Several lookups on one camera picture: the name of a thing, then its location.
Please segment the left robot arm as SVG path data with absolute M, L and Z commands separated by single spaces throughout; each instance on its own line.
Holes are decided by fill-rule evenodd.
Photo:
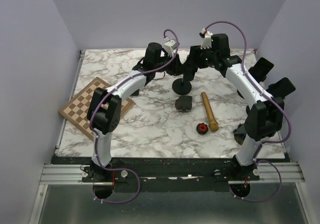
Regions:
M 111 140 L 113 131 L 119 124 L 123 101 L 145 87 L 157 72 L 169 73 L 180 64 L 176 39 L 168 39 L 163 45 L 157 42 L 148 44 L 142 57 L 127 77 L 106 89 L 96 88 L 87 119 L 94 135 L 92 161 L 97 166 L 93 175 L 101 182 L 107 181 L 111 169 L 107 166 L 111 160 Z

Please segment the black phone teal edge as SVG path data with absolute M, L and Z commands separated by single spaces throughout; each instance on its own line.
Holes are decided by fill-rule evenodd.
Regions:
M 190 47 L 189 54 L 183 63 L 183 74 L 191 75 L 198 71 L 198 61 L 201 55 L 201 46 L 194 45 Z

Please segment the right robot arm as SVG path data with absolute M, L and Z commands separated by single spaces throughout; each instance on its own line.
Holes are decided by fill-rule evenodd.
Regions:
M 231 55 L 229 38 L 226 34 L 212 34 L 203 30 L 200 60 L 215 68 L 230 81 L 247 103 L 249 112 L 244 122 L 246 136 L 239 152 L 235 155 L 236 164 L 230 167 L 230 175 L 241 180 L 248 174 L 247 166 L 254 163 L 259 146 L 268 141 L 282 127 L 283 114 L 277 107 L 284 107 L 284 100 L 273 98 L 251 76 L 237 55 Z

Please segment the dark phone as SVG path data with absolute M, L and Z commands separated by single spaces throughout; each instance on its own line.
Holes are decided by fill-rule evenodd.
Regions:
M 245 129 L 245 124 L 244 123 L 240 123 L 236 129 L 233 130 L 233 133 L 236 135 L 246 135 L 246 129 Z

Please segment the black round-base clamp stand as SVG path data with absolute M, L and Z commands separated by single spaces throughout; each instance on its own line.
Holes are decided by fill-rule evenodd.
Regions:
M 178 95 L 187 95 L 192 90 L 191 81 L 193 80 L 192 74 L 183 74 L 182 78 L 176 79 L 172 83 L 173 91 Z

